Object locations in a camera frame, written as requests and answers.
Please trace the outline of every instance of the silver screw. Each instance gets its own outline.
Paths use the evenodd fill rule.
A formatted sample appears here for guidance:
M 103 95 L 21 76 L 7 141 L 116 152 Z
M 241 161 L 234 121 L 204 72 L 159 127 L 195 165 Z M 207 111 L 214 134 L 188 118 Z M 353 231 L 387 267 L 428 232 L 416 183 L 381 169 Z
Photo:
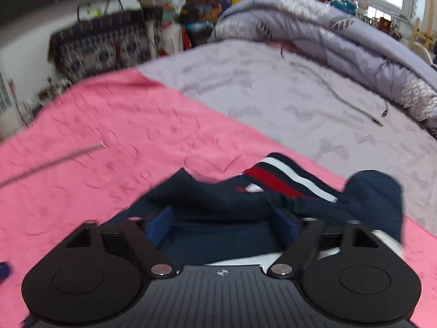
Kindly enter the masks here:
M 167 264 L 156 264 L 156 265 L 152 266 L 152 268 L 150 270 L 155 275 L 165 276 L 165 275 L 168 275 L 169 273 L 171 273 L 173 268 Z
M 288 264 L 275 264 L 271 267 L 271 270 L 276 275 L 288 275 L 293 272 L 293 268 Z

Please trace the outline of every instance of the ribbed gray panel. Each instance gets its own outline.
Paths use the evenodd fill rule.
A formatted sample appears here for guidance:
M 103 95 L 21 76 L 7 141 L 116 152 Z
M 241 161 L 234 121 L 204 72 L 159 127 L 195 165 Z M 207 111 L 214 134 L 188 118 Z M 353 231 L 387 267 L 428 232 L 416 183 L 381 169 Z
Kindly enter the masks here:
M 37 323 L 35 328 L 55 326 Z M 128 312 L 93 328 L 351 328 L 310 307 L 289 280 L 259 266 L 187 266 L 152 282 Z M 385 328 L 414 328 L 399 322 Z

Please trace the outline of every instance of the purple object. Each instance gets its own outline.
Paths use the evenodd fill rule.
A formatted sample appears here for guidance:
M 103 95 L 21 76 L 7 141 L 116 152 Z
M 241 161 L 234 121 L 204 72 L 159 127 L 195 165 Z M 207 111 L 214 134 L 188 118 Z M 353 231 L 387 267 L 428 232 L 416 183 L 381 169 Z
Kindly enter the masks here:
M 0 281 L 6 279 L 10 275 L 10 267 L 6 262 L 0 263 Z

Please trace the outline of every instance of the lavender bed sheet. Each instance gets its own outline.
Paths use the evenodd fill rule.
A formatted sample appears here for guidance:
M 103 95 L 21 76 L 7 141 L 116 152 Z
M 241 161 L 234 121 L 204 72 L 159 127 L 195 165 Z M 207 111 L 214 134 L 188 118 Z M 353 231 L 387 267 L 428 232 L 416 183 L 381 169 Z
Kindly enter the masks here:
M 225 40 L 141 65 L 139 71 L 210 108 L 256 128 L 329 171 L 363 169 L 394 176 L 405 214 L 437 234 L 437 141 L 404 111 L 389 105 L 378 126 L 339 102 L 312 68 L 350 103 L 380 117 L 384 100 L 335 71 L 263 43 Z

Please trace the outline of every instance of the wooden easel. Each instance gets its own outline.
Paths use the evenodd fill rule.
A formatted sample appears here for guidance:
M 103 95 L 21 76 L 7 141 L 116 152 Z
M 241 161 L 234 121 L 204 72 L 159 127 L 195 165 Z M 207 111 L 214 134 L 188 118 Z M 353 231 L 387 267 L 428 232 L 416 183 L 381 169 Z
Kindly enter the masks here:
M 435 43 L 432 30 L 433 30 L 433 16 L 434 16 L 434 0 L 430 0 L 430 10 L 428 12 L 428 24 L 427 29 L 425 32 L 422 32 L 419 30 L 419 23 L 420 19 L 416 19 L 416 23 L 414 23 L 414 26 L 412 28 L 412 35 L 410 38 L 410 42 L 408 43 L 408 48 L 411 49 L 412 44 L 416 42 L 416 39 L 419 38 L 419 40 L 424 40 L 423 46 L 426 50 L 429 50 L 430 45 L 433 45 Z

